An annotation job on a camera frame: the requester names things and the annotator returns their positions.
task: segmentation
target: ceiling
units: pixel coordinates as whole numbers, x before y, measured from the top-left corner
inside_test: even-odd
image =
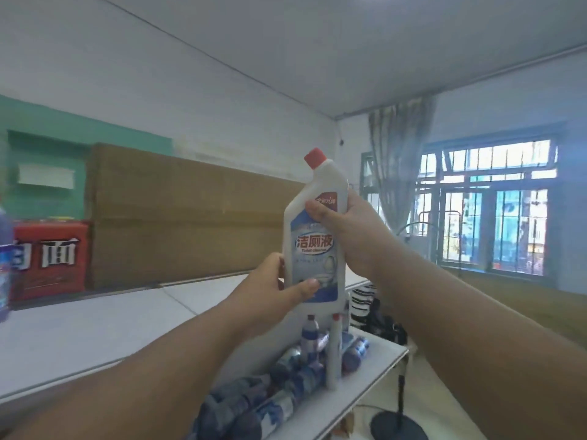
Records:
[[[108,1],[330,117],[587,43],[587,0]]]

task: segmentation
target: forearm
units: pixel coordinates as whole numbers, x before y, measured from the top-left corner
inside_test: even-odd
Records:
[[[422,259],[381,248],[384,308],[490,438],[587,438],[587,352]]]
[[[181,439],[246,324],[224,301],[96,377],[11,440]]]

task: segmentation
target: hand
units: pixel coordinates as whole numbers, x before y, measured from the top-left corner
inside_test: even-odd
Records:
[[[395,245],[397,240],[371,204],[350,189],[347,213],[336,213],[317,200],[306,202],[306,212],[339,241],[351,270],[375,281],[386,248]]]
[[[283,290],[283,257],[271,253],[226,299],[246,331],[245,338],[267,332],[299,303],[310,299],[320,283],[310,278]]]

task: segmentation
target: red box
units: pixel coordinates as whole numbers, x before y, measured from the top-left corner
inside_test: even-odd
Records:
[[[83,292],[87,238],[80,221],[16,222],[11,301]]]

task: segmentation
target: striped fabric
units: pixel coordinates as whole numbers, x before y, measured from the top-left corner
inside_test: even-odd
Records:
[[[372,284],[354,288],[350,292],[350,325],[357,328],[365,325],[376,292]]]

